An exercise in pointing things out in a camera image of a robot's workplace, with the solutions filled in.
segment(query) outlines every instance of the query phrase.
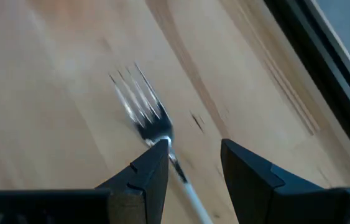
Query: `wooden table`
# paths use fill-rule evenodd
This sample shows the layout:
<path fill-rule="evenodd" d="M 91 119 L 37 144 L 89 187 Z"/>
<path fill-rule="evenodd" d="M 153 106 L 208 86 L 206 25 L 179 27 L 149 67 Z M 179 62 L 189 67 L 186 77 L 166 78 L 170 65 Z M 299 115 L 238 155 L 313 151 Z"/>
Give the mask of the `wooden table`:
<path fill-rule="evenodd" d="M 349 139 L 262 2 L 1 0 L 0 189 L 92 188 L 141 155 L 108 77 L 135 60 L 215 223 L 237 223 L 222 138 L 350 185 Z M 190 208 L 171 170 L 163 223 L 195 223 Z"/>

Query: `fork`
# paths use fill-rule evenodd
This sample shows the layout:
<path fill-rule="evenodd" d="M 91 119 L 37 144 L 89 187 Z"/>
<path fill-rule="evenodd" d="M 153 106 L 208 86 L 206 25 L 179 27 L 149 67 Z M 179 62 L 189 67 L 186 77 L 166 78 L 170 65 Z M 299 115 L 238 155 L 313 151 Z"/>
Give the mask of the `fork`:
<path fill-rule="evenodd" d="M 188 195 L 193 208 L 198 214 L 200 222 L 204 224 L 211 224 L 213 222 L 211 221 L 208 212 L 205 210 L 203 204 L 201 203 L 201 200 L 198 198 L 188 177 L 180 167 L 175 151 L 172 148 L 173 127 L 168 113 L 161 104 L 160 100 L 155 94 L 155 91 L 147 81 L 138 64 L 134 63 L 134 66 L 139 75 L 142 77 L 142 83 L 147 89 L 149 98 L 144 93 L 145 91 L 142 90 L 139 82 L 132 76 L 132 73 L 128 67 L 126 67 L 126 70 L 131 78 L 131 84 L 128 84 L 128 82 L 125 81 L 124 76 L 119 70 L 117 71 L 121 77 L 121 83 L 127 91 L 127 97 L 125 97 L 125 95 L 120 90 L 119 84 L 111 75 L 109 75 L 114 83 L 117 96 L 121 103 L 124 105 L 126 113 L 132 120 L 133 125 L 136 127 L 146 145 L 152 147 L 160 140 L 166 139 L 168 141 L 169 161 L 175 168 L 176 173 L 178 174 L 178 177 L 184 186 L 185 192 Z"/>

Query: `fork tine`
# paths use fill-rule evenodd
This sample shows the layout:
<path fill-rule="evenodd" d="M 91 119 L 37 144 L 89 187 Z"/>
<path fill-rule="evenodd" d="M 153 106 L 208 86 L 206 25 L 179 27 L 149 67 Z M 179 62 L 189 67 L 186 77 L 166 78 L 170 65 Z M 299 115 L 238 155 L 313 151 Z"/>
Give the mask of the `fork tine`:
<path fill-rule="evenodd" d="M 139 124 L 141 126 L 143 126 L 143 124 L 140 122 L 140 120 L 138 119 L 138 117 L 136 116 L 135 112 L 133 112 L 131 105 L 129 104 L 129 102 L 126 100 L 125 96 L 122 94 L 122 92 L 120 91 L 120 89 L 117 86 L 117 82 L 115 82 L 114 78 L 108 74 L 111 78 L 111 80 L 114 83 L 115 86 L 115 91 L 117 93 L 117 96 L 119 98 L 119 101 L 122 103 L 122 105 L 124 105 L 126 113 L 128 114 L 128 116 L 132 119 L 132 121 L 136 124 Z"/>
<path fill-rule="evenodd" d="M 138 112 L 140 113 L 140 115 L 142 115 L 142 117 L 144 119 L 146 119 L 147 121 L 149 121 L 151 123 L 151 120 L 149 119 L 149 117 L 147 116 L 147 114 L 145 113 L 145 111 L 143 110 L 143 108 L 141 107 L 139 100 L 137 99 L 135 93 L 131 90 L 131 88 L 129 87 L 129 85 L 126 83 L 122 73 L 117 70 L 117 72 L 119 73 L 119 75 L 121 76 L 122 79 L 122 84 L 125 86 L 129 96 L 131 97 L 131 100 L 133 101 L 133 103 L 136 105 Z"/>
<path fill-rule="evenodd" d="M 159 115 L 157 114 L 157 112 L 154 110 L 154 108 L 151 106 L 150 102 L 148 101 L 147 97 L 145 96 L 142 88 L 140 87 L 140 85 L 137 83 L 136 79 L 134 79 L 132 73 L 129 71 L 129 68 L 126 67 L 127 72 L 129 73 L 129 75 L 131 76 L 132 80 L 133 80 L 133 84 L 136 87 L 136 90 L 138 92 L 138 94 L 140 95 L 140 98 L 143 101 L 144 106 L 150 111 L 150 113 L 153 114 L 153 116 L 156 116 L 157 118 L 159 118 Z"/>
<path fill-rule="evenodd" d="M 157 95 L 155 94 L 155 91 L 152 89 L 152 87 L 151 87 L 149 81 L 147 81 L 147 79 L 146 79 L 146 77 L 144 76 L 142 70 L 140 69 L 140 67 L 138 66 L 138 64 L 137 64 L 136 62 L 134 62 L 134 64 L 135 64 L 137 70 L 139 71 L 139 73 L 142 75 L 143 80 L 144 80 L 145 84 L 147 85 L 147 87 L 148 87 L 148 89 L 149 89 L 149 92 L 150 92 L 150 94 L 151 94 L 151 96 L 152 96 L 152 99 L 154 100 L 154 103 L 155 103 L 157 106 L 162 107 L 160 100 L 158 99 Z"/>

